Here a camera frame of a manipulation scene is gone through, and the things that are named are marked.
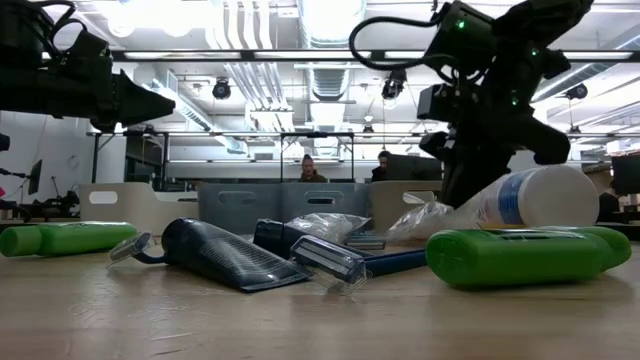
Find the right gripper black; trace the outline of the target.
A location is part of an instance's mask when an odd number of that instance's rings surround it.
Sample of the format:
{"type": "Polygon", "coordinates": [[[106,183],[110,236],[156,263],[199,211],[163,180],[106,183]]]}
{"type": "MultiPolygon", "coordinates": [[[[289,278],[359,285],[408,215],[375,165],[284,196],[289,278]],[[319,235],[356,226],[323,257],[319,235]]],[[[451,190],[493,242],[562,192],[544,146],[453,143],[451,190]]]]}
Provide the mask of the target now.
{"type": "Polygon", "coordinates": [[[444,162],[441,201],[459,208],[511,169],[521,148],[540,165],[566,161],[566,135],[536,119],[530,101],[547,67],[538,63],[498,63],[473,72],[453,66],[444,80],[420,93],[418,117],[445,122],[420,149],[444,162]],[[475,162],[475,180],[470,161],[475,162]]]}

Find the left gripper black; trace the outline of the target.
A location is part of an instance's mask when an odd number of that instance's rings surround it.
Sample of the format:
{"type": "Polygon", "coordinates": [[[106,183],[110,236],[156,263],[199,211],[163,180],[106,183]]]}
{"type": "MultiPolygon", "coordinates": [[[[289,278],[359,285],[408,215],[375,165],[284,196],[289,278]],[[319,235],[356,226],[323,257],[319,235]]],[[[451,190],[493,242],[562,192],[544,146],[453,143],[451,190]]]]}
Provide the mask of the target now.
{"type": "Polygon", "coordinates": [[[123,71],[112,74],[112,65],[109,44],[81,30],[68,49],[51,54],[49,70],[73,84],[75,97],[92,107],[93,127],[103,132],[173,113],[174,100],[136,85],[123,71]]]}

